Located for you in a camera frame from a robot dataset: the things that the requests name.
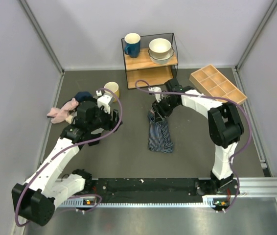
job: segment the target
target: shelf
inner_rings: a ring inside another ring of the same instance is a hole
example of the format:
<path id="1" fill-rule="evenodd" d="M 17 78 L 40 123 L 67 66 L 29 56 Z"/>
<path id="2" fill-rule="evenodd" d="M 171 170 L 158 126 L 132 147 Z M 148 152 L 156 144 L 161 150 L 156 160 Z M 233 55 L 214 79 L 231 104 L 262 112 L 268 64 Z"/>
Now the shelf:
<path id="1" fill-rule="evenodd" d="M 145 80 L 151 86 L 163 85 L 166 81 L 173 78 L 171 68 L 169 66 L 156 67 L 146 70 L 127 71 L 128 89 L 135 88 L 137 80 Z M 146 87 L 143 82 L 138 83 L 139 87 Z"/>
<path id="2" fill-rule="evenodd" d="M 137 58 L 131 58 L 129 55 L 125 54 L 124 60 L 125 60 L 126 70 L 133 71 L 133 70 L 141 70 L 141 69 L 163 67 L 163 66 L 178 64 L 178 59 L 175 52 L 172 58 L 168 61 L 168 63 L 164 65 L 155 64 L 150 60 L 148 50 L 149 48 L 141 48 Z"/>
<path id="3" fill-rule="evenodd" d="M 193 73 L 189 80 L 203 94 L 233 100 L 242 104 L 247 97 L 213 65 L 207 65 Z"/>

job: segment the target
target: mug handle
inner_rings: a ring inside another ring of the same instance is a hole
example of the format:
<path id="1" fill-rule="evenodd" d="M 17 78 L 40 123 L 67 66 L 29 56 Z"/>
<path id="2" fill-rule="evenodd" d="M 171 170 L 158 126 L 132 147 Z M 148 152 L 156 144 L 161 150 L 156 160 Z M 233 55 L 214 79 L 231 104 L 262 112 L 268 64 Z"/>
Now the mug handle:
<path id="1" fill-rule="evenodd" d="M 125 48 L 124 48 L 124 53 L 125 53 L 126 55 L 131 54 L 131 48 L 130 48 L 129 45 L 126 45 L 126 46 L 125 46 Z"/>

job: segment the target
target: white bowl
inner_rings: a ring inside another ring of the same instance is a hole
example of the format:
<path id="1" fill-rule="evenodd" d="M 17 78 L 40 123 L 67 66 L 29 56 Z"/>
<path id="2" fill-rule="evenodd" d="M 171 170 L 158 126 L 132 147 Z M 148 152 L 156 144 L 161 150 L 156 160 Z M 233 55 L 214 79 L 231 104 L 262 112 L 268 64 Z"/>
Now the white bowl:
<path id="1" fill-rule="evenodd" d="M 163 58 L 171 50 L 171 43 L 164 38 L 156 38 L 149 43 L 154 58 Z"/>
<path id="2" fill-rule="evenodd" d="M 153 52 L 151 50 L 148 50 L 149 53 L 149 58 L 151 59 L 151 61 L 153 61 L 155 64 L 159 64 L 159 65 L 164 65 L 166 63 L 168 63 L 168 61 L 171 59 L 171 57 L 174 54 L 174 49 L 170 49 L 170 51 L 167 53 L 166 57 L 159 59 L 159 58 L 155 58 L 153 56 Z"/>

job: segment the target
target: black and white striped fabric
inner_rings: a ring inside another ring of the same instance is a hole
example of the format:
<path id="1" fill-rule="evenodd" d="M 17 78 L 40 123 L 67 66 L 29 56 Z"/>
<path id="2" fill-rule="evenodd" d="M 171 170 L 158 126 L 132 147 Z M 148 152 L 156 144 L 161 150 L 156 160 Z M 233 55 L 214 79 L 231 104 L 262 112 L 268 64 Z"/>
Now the black and white striped fabric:
<path id="1" fill-rule="evenodd" d="M 170 140 L 167 120 L 155 122 L 153 112 L 148 112 L 149 138 L 148 149 L 155 152 L 172 153 L 173 142 Z"/>

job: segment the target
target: pink cloth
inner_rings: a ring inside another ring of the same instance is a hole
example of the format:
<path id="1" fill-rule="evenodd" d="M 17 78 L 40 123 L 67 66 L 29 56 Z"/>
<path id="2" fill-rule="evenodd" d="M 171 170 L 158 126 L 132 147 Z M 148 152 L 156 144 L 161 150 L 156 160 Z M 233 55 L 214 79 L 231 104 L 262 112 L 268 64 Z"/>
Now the pink cloth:
<path id="1" fill-rule="evenodd" d="M 79 105 L 79 102 L 72 98 L 72 100 L 65 103 L 61 109 L 59 108 L 51 108 L 50 112 L 47 114 L 47 117 L 52 117 L 53 119 L 50 121 L 53 124 L 60 123 L 64 121 L 68 116 L 69 112 L 75 109 Z"/>

